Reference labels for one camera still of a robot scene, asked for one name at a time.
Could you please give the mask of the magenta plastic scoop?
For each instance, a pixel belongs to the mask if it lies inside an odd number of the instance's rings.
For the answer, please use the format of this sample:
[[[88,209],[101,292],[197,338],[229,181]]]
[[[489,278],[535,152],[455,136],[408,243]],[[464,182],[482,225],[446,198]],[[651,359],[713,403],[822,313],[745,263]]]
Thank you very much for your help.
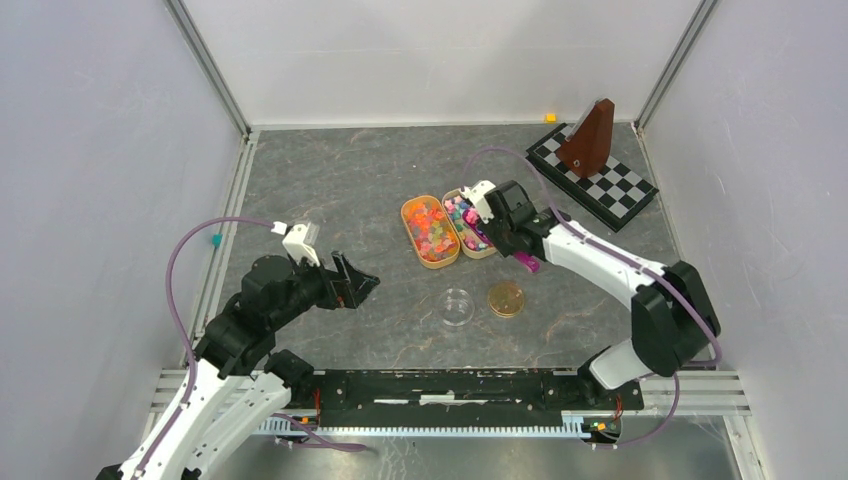
[[[494,247],[494,244],[482,230],[483,222],[474,208],[464,211],[461,218],[488,247]],[[527,253],[516,252],[512,254],[512,257],[523,264],[530,273],[536,273],[540,268],[539,261]]]

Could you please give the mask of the gold tin of star candies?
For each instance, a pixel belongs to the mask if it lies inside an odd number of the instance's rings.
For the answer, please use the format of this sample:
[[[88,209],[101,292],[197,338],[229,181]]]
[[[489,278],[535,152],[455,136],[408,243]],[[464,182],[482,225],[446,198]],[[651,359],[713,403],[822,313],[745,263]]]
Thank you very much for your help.
[[[451,190],[443,196],[442,207],[459,238],[461,250],[467,257],[479,260],[496,253],[496,249],[471,225],[472,221],[478,219],[478,215],[472,203],[460,194],[459,189]]]

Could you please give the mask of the clear plastic round jar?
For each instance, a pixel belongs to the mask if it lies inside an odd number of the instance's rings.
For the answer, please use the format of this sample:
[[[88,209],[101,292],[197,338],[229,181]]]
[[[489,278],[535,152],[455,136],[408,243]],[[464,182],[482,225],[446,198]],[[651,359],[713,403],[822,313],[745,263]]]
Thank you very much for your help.
[[[435,310],[444,325],[462,327],[473,318],[475,304],[466,290],[448,288],[438,297]]]

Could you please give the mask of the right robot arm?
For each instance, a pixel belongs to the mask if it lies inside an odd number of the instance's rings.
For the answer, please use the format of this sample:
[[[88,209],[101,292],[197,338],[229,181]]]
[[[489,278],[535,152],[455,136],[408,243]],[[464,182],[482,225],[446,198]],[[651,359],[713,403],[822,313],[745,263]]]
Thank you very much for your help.
[[[578,370],[577,392],[585,405],[602,408],[625,383],[650,374],[671,377],[707,347],[716,347],[721,327],[691,264],[649,261],[590,233],[556,208],[539,211],[515,181],[481,180],[460,194],[501,255],[529,256],[572,271],[629,311],[630,336]]]

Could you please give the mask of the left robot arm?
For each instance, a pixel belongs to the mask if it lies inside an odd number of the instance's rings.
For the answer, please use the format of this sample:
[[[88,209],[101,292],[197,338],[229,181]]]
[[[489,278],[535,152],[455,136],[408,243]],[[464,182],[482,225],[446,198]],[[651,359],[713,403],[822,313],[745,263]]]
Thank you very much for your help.
[[[145,441],[101,479],[207,479],[262,422],[314,394],[313,367],[276,334],[312,308],[356,309],[379,285],[340,252],[334,268],[265,256],[206,327],[182,385]]]

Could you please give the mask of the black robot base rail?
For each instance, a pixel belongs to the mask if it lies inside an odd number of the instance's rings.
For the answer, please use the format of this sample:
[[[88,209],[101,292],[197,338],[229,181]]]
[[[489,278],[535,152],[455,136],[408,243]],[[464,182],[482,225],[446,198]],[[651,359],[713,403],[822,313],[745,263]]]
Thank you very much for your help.
[[[604,391],[572,370],[454,369],[315,372],[288,409],[321,427],[554,427],[565,412],[640,411],[637,382]]]

